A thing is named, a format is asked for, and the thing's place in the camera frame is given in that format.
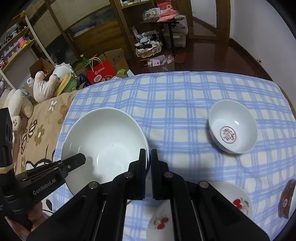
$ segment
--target table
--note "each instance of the table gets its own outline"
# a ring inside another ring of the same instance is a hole
[[[176,51],[175,51],[175,44],[174,44],[174,35],[173,35],[173,31],[172,31],[172,25],[176,25],[177,23],[179,23],[178,21],[181,21],[183,20],[184,18],[183,17],[174,17],[173,19],[171,20],[168,20],[168,21],[165,21],[165,22],[158,22],[159,18],[153,18],[153,19],[147,19],[147,20],[144,20],[140,23],[167,23],[168,24],[168,29],[169,29],[169,32],[170,32],[170,42],[171,42],[171,45],[172,45],[172,54],[173,56],[177,56],[176,54]]]
[[[207,115],[220,99],[246,106],[258,127],[258,141],[244,155],[222,152],[212,143]],[[280,88],[256,77],[218,72],[140,74],[82,89],[63,123],[54,160],[73,124],[89,111],[114,107],[130,114],[145,133],[150,150],[185,180],[227,181],[243,188],[252,202],[252,220],[272,240],[287,219],[277,209],[288,180],[296,178],[296,121]],[[127,206],[123,240],[145,240],[148,222],[161,204],[152,199],[148,176],[146,198]],[[66,185],[51,194],[53,209],[72,197]]]

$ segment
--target bowl rim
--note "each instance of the bowl rim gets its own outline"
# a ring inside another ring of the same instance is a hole
[[[145,175],[146,175],[146,177],[147,177],[147,174],[148,174],[148,171],[149,171],[149,168],[150,168],[150,152],[149,152],[149,143],[148,143],[148,140],[147,140],[147,138],[146,138],[146,136],[145,136],[145,134],[144,134],[142,128],[139,126],[139,124],[136,122],[136,120],[135,120],[131,115],[129,115],[128,113],[124,112],[123,110],[120,110],[120,109],[117,109],[117,108],[113,108],[113,107],[102,107],[102,108],[97,108],[97,109],[91,110],[91,111],[89,111],[88,113],[86,113],[84,116],[80,117],[80,118],[74,123],[74,125],[73,125],[73,126],[70,128],[70,130],[68,131],[68,133],[67,133],[67,135],[66,135],[66,138],[65,138],[65,140],[64,140],[63,147],[62,147],[62,153],[61,153],[61,160],[63,160],[63,158],[62,158],[62,154],[63,154],[64,144],[65,144],[65,142],[66,142],[66,139],[67,139],[69,133],[70,133],[71,130],[75,127],[75,125],[76,125],[76,124],[77,124],[82,118],[84,118],[85,116],[91,114],[92,112],[100,111],[100,110],[102,110],[102,109],[105,109],[105,110],[115,110],[115,111],[119,111],[119,112],[121,112],[121,113],[127,115],[127,116],[128,116],[128,117],[129,117],[129,118],[130,118],[130,119],[131,119],[131,120],[137,125],[137,127],[139,128],[139,130],[140,130],[140,132],[141,132],[141,134],[142,134],[142,137],[143,137],[143,138],[145,139],[145,141],[146,141],[145,145],[146,145],[146,158],[147,158],[147,159],[146,159],[146,173],[145,173]],[[68,189],[70,190],[70,192],[73,194],[73,192],[72,192],[71,189],[69,188],[67,182],[65,182],[65,183],[66,183]]]
[[[210,119],[211,119],[211,114],[212,114],[212,110],[213,110],[213,108],[214,108],[214,106],[217,104],[217,103],[220,103],[220,102],[235,102],[235,103],[237,103],[237,104],[239,104],[240,106],[242,106],[243,108],[245,108],[248,112],[249,112],[249,114],[250,114],[250,116],[252,117],[252,120],[254,121],[254,123],[255,123],[255,126],[256,126],[256,140],[255,140],[255,142],[254,142],[254,144],[252,145],[252,147],[251,148],[249,148],[248,150],[246,150],[246,151],[234,151],[233,149],[230,149],[230,148],[228,148],[228,147],[226,147],[217,137],[216,137],[216,135],[212,132],[212,127],[211,127],[211,122],[210,122]],[[250,110],[247,108],[247,107],[245,107],[243,104],[241,104],[241,103],[239,103],[239,102],[237,102],[237,101],[235,101],[235,100],[231,100],[231,99],[223,99],[223,100],[219,100],[219,101],[217,101],[217,102],[215,102],[213,105],[212,105],[212,107],[211,107],[211,109],[210,109],[210,112],[209,112],[209,116],[208,116],[208,125],[209,125],[209,129],[210,129],[210,131],[212,132],[212,134],[213,134],[213,136],[216,138],[216,140],[224,147],[224,148],[226,148],[227,150],[229,150],[229,151],[231,151],[232,153],[236,153],[236,154],[245,154],[245,153],[247,153],[247,152],[249,152],[254,146],[255,146],[255,144],[257,143],[257,139],[258,139],[258,127],[257,127],[257,123],[256,123],[256,120],[255,120],[255,118],[252,116],[252,114],[251,114],[251,112],[250,112]]]

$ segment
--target tablecloth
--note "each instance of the tablecloth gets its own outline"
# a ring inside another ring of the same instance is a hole
[[[211,106],[233,99],[256,119],[258,141],[244,155],[226,154],[207,130]],[[185,180],[220,180],[244,189],[252,202],[252,220],[272,240],[287,220],[278,203],[288,180],[295,178],[296,122],[280,88],[256,77],[219,72],[140,74],[82,89],[73,100],[60,132],[54,160],[73,124],[87,112],[114,107],[130,114],[145,133],[150,150]],[[64,184],[52,195],[54,210],[72,194]],[[160,201],[146,199],[127,206],[123,240],[146,240],[148,222]]]

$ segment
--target finger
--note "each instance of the finger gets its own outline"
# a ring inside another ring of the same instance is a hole
[[[35,220],[31,232],[33,232],[41,223],[46,220],[45,215],[42,215],[38,220]]]
[[[30,234],[30,232],[21,224],[5,217],[8,224],[11,226],[12,230],[19,236],[21,240],[25,240],[26,237]]]
[[[30,221],[38,220],[42,216],[42,202],[37,203],[28,213]]]

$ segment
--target small white bowl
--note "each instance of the small white bowl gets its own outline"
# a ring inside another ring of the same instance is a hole
[[[138,123],[115,108],[100,108],[87,113],[70,129],[62,149],[62,160],[77,153],[85,155],[84,165],[71,171],[66,184],[73,195],[92,181],[106,183],[128,171],[139,159],[140,149],[149,146]]]
[[[213,141],[228,153],[243,154],[257,141],[257,125],[250,111],[234,100],[216,102],[209,113]]]

